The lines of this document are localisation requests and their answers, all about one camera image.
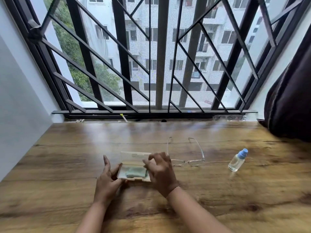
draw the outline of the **blue spray cap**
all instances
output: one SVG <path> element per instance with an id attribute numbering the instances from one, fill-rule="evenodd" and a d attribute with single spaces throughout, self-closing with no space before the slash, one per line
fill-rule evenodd
<path id="1" fill-rule="evenodd" d="M 245 159 L 245 157 L 247 156 L 248 150 L 247 149 L 243 149 L 238 153 L 238 158 L 240 159 Z"/>

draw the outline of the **glasses frame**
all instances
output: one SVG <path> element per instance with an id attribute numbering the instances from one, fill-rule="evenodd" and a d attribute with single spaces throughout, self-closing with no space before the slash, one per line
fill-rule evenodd
<path id="1" fill-rule="evenodd" d="M 167 153 L 167 155 L 169 155 L 169 140 L 170 140 L 171 138 L 172 138 L 172 137 L 170 136 L 170 137 L 169 137 L 169 139 L 167 140 L 167 144 L 166 144 L 166 153 Z M 197 140 L 196 140 L 196 139 L 194 139 L 194 138 L 192 138 L 192 137 L 188 137 L 188 140 L 189 140 L 189 142 L 190 142 L 190 143 L 191 143 L 190 139 L 195 140 L 195 141 L 196 141 L 196 143 L 199 145 L 200 150 L 201 150 L 201 154 L 202 154 L 202 159 L 189 160 L 189 161 L 185 161 L 185 160 L 181 160 L 181 159 L 172 159 L 172 161 L 173 161 L 173 160 L 175 160 L 175 161 L 182 161 L 182 162 L 183 162 L 183 163 L 182 163 L 182 164 L 180 164 L 180 165 L 175 165 L 175 164 L 173 164 L 174 166 L 181 166 L 181 165 L 183 165 L 183 164 L 185 164 L 185 163 L 187 163 L 187 164 L 191 165 L 191 164 L 190 164 L 190 162 L 194 162 L 194 161 L 202 161 L 202 163 L 203 163 L 203 162 L 205 162 L 204 153 L 203 153 L 203 150 L 202 150 L 202 148 L 201 148 L 200 144 L 197 142 Z"/>

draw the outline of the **clear liquid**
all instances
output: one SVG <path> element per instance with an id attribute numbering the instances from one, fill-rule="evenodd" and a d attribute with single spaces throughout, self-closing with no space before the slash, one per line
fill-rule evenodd
<path id="1" fill-rule="evenodd" d="M 239 170 L 239 168 L 242 166 L 244 163 L 245 159 L 240 159 L 238 158 L 238 155 L 236 154 L 231 162 L 229 163 L 228 167 L 232 172 L 236 172 Z"/>

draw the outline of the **green microfiber cloth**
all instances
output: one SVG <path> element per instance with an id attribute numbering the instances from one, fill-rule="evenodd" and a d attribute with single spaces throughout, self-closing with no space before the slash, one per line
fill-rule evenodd
<path id="1" fill-rule="evenodd" d="M 142 177 L 145 178 L 147 173 L 147 169 L 144 167 L 130 167 L 126 171 L 126 177 Z"/>

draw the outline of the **hand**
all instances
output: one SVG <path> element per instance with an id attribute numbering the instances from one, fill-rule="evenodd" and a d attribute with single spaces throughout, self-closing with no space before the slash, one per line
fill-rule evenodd
<path id="1" fill-rule="evenodd" d="M 179 186 L 173 170 L 172 161 L 165 152 L 151 154 L 148 160 L 143 160 L 143 162 L 149 172 L 151 182 L 165 198 L 173 189 Z"/>
<path id="2" fill-rule="evenodd" d="M 97 178 L 93 203 L 99 203 L 108 208 L 118 188 L 125 180 L 116 178 L 121 164 L 110 170 L 110 162 L 105 155 L 104 162 L 105 168 L 103 173 Z"/>

